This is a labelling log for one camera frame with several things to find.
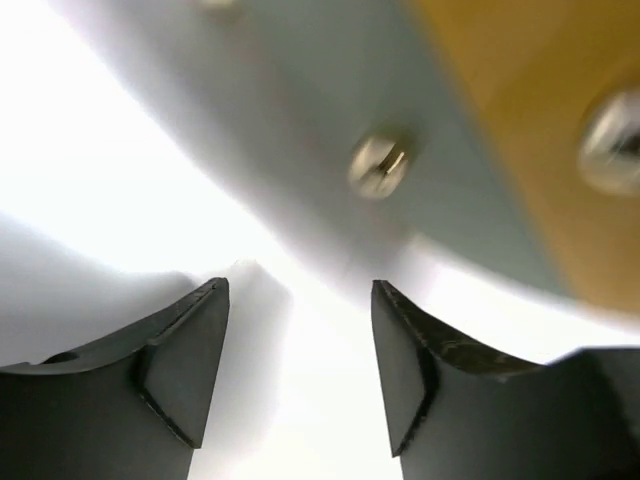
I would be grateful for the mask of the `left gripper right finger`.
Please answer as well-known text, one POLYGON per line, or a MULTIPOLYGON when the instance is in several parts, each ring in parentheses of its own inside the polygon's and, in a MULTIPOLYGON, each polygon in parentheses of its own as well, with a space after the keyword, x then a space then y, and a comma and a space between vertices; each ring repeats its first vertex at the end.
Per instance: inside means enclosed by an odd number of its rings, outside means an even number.
POLYGON ((404 478, 638 477, 637 349, 532 363, 453 328, 385 280, 372 285, 371 322, 404 478))

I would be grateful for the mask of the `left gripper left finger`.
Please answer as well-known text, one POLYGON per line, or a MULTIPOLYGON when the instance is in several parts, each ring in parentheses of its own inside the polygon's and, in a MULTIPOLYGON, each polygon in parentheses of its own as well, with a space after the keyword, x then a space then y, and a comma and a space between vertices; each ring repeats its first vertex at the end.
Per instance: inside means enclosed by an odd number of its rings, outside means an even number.
POLYGON ((2 477, 187 478, 229 310, 229 283, 214 278, 101 339, 3 367, 2 477))

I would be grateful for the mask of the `grey green organizer drawer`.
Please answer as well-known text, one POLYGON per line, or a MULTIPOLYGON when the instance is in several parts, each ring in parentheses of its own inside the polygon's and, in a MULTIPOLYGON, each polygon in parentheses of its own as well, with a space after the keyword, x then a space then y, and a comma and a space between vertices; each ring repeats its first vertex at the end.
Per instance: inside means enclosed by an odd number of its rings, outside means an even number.
POLYGON ((454 276, 567 294, 398 1, 63 1, 196 164, 297 251, 418 297, 454 276))

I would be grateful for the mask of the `yellow organizer drawer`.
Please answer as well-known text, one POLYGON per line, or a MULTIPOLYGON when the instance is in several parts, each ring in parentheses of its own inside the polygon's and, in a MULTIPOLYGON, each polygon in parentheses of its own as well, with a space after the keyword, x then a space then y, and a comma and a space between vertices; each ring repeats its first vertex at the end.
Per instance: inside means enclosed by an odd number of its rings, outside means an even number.
POLYGON ((639 310, 639 5, 414 1, 572 296, 639 310))

